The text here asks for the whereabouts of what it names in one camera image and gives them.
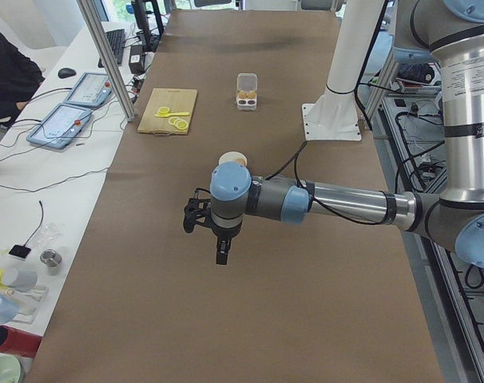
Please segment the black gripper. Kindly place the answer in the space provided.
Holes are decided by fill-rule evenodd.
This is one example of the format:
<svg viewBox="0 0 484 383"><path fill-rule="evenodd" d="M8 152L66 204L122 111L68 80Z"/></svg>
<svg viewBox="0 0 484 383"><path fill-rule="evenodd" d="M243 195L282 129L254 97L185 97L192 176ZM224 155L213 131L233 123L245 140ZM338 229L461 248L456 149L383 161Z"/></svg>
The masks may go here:
<svg viewBox="0 0 484 383"><path fill-rule="evenodd" d="M225 266L228 264L228 254L231 248L231 239L239 234L239 228L214 227L212 231L217 237L216 264Z"/></svg>

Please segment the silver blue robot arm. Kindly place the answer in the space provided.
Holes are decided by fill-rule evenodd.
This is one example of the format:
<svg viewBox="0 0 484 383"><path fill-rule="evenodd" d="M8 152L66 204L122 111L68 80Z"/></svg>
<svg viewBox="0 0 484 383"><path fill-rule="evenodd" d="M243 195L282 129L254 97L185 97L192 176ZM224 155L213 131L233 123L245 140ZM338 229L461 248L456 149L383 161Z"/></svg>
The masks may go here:
<svg viewBox="0 0 484 383"><path fill-rule="evenodd" d="M446 188L391 194L265 179L227 162L210 183L218 263L226 263L245 215L301 223L311 212L394 225L484 268L484 1L401 1L396 21L396 47L425 49L440 66Z"/></svg>

